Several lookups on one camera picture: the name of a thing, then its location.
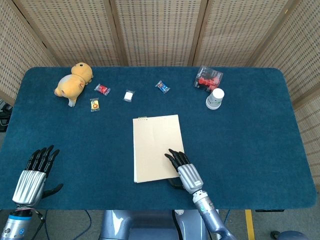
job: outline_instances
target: woven screen panel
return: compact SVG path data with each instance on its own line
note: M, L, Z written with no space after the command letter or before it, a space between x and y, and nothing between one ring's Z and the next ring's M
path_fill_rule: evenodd
M213 0L194 65L245 66L288 0Z
M255 66L280 69L294 101L320 84L320 0L302 0Z
M320 186L320 96L295 111L314 183Z
M0 0L0 90L12 102L28 69L55 65L40 44L8 2Z
M186 66L201 0L116 0L130 66Z
M119 65L103 0L18 0L64 66Z

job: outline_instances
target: yellow floor tape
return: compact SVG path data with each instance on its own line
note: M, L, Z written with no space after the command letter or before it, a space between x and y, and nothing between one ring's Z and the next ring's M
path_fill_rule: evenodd
M248 231L248 240L255 240L254 223L250 209L245 210L246 229Z

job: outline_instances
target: yellow candy wrapper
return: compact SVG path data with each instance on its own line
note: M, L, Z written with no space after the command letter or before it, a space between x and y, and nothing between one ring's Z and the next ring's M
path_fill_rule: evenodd
M91 102L91 112L96 112L96 111L100 110L99 98L98 97L97 98L91 98L90 102Z

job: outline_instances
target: blue candy wrapper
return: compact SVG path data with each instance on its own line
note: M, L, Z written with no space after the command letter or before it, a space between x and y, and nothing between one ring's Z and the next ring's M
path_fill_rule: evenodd
M170 90L170 87L167 87L167 85L164 84L162 80L160 80L155 87L160 89L164 94L167 93Z

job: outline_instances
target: red candy wrapper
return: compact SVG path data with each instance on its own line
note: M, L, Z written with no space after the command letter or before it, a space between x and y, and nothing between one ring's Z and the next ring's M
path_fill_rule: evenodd
M100 83L95 87L95 91L102 93L103 95L107 96L110 93L111 88L101 85Z

